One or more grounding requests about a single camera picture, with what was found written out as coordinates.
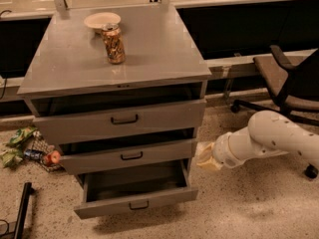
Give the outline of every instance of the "cabinet top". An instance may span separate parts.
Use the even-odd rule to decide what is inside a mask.
[[[121,16],[126,60],[112,65],[99,34],[84,20]],[[210,71],[172,5],[70,10],[53,16],[18,94],[60,95],[116,86],[206,79]]]

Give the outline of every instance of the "gray metal cabinet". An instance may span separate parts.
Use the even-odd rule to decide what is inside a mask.
[[[113,9],[127,59],[110,65],[83,24],[101,10],[54,16],[19,90],[83,188],[75,211],[90,218],[194,200],[188,175],[210,71],[175,9],[163,5]]]

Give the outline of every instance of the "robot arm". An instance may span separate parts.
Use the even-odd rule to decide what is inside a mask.
[[[219,170],[233,168],[251,158],[297,153],[319,167],[319,135],[272,111],[254,114],[248,126],[221,135],[199,155],[198,166]]]

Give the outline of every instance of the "caster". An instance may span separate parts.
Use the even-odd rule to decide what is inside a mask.
[[[230,109],[231,109],[231,111],[232,111],[233,113],[237,114],[237,113],[239,112],[239,110],[240,110],[240,107],[239,107],[239,105],[232,105],[232,106],[230,107]]]
[[[308,178],[314,179],[318,175],[318,169],[313,165],[309,164],[307,169],[304,171]]]

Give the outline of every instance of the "bowl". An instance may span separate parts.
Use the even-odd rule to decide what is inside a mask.
[[[108,23],[119,24],[121,17],[118,14],[112,12],[96,13],[88,16],[84,20],[84,24],[88,28],[92,28],[96,33],[100,34],[101,29]]]

